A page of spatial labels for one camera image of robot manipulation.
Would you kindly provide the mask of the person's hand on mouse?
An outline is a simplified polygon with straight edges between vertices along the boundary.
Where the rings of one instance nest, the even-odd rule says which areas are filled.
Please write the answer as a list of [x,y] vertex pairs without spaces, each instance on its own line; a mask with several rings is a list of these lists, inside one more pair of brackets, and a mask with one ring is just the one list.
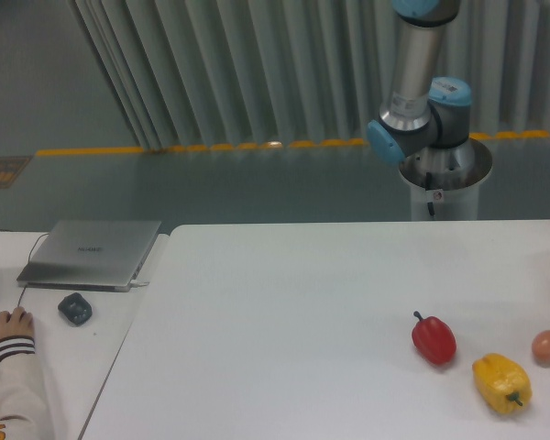
[[9,337],[35,337],[33,314],[22,306],[12,312],[0,312],[0,340]]

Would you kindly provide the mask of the white sleeved forearm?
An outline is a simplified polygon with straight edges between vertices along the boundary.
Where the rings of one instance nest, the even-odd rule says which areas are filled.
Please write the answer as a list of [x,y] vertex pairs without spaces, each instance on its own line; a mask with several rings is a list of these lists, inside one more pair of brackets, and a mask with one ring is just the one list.
[[53,439],[49,400],[31,336],[0,339],[0,439]]

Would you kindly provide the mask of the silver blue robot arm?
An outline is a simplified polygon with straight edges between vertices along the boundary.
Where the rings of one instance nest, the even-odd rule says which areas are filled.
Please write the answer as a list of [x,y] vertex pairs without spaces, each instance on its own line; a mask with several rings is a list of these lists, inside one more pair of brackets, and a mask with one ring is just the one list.
[[394,1],[390,88],[367,127],[400,164],[484,134],[550,134],[550,1]]

